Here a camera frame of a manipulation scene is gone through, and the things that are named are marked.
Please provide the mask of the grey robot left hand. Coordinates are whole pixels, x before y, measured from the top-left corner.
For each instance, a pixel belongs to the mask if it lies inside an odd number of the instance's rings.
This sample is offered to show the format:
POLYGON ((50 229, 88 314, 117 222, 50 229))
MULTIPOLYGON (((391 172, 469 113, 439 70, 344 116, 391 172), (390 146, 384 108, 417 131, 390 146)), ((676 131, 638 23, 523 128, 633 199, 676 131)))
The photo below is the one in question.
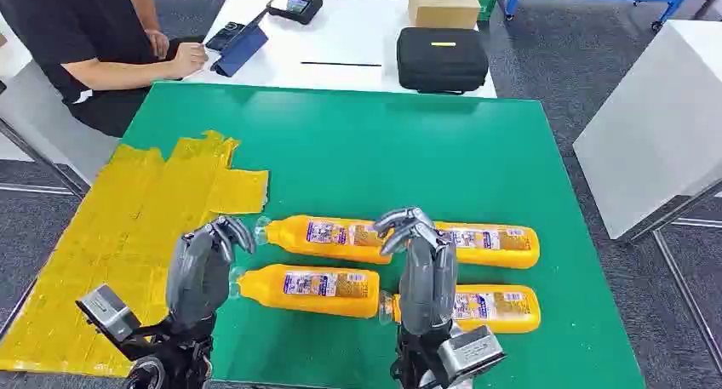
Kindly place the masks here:
POLYGON ((166 304, 174 324, 189 329, 213 316, 227 300, 235 245, 249 254, 255 252, 251 231, 233 216, 221 215, 181 235, 166 286, 166 304))

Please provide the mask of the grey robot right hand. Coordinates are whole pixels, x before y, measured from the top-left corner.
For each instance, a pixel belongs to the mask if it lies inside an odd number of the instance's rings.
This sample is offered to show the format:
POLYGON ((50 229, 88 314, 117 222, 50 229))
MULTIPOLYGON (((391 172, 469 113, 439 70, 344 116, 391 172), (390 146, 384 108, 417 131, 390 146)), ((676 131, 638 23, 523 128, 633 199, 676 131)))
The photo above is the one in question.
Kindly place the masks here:
POLYGON ((453 237, 439 230, 418 207, 386 212, 372 225, 383 240, 381 256, 405 252, 399 281, 401 323, 425 335, 452 319, 458 261, 453 237))

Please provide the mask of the person's right hand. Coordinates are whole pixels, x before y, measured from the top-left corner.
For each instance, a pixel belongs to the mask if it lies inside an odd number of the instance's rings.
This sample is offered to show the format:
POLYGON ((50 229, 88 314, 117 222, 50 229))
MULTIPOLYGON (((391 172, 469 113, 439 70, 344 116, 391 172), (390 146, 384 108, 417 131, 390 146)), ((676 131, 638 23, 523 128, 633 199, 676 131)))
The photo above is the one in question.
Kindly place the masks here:
POLYGON ((170 61, 169 78, 182 79, 201 70, 208 60, 205 47, 201 43, 180 43, 175 57, 170 61))

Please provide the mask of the person's left hand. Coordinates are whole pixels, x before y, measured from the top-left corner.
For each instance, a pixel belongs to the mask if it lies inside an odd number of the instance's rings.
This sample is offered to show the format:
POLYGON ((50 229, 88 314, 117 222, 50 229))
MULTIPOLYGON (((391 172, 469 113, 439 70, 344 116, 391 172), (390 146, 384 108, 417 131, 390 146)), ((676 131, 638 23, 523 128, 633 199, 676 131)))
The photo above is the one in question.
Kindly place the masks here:
POLYGON ((162 32, 154 29, 145 29, 146 36, 151 44, 153 54, 160 60, 165 60, 169 51, 169 39, 162 32))

